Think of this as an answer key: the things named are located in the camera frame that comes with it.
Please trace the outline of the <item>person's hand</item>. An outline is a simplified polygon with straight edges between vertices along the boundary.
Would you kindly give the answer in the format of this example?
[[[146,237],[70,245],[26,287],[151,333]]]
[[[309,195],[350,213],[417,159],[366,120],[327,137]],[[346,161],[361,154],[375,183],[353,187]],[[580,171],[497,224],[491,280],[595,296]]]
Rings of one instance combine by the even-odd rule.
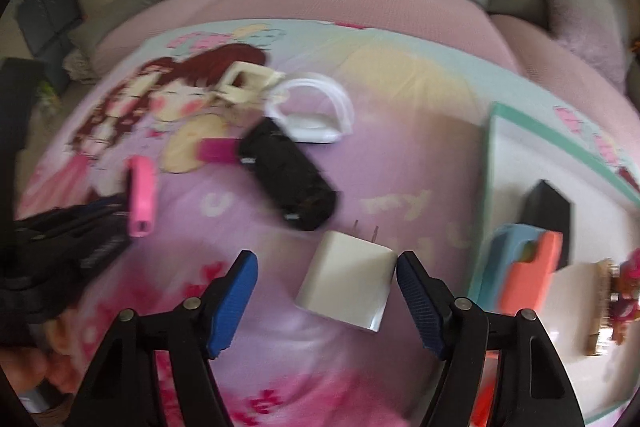
[[[75,315],[74,309],[67,309],[43,324],[51,348],[48,352],[37,348],[1,350],[1,367],[18,395],[31,391],[45,379],[62,393],[77,391],[80,377],[70,356]]]

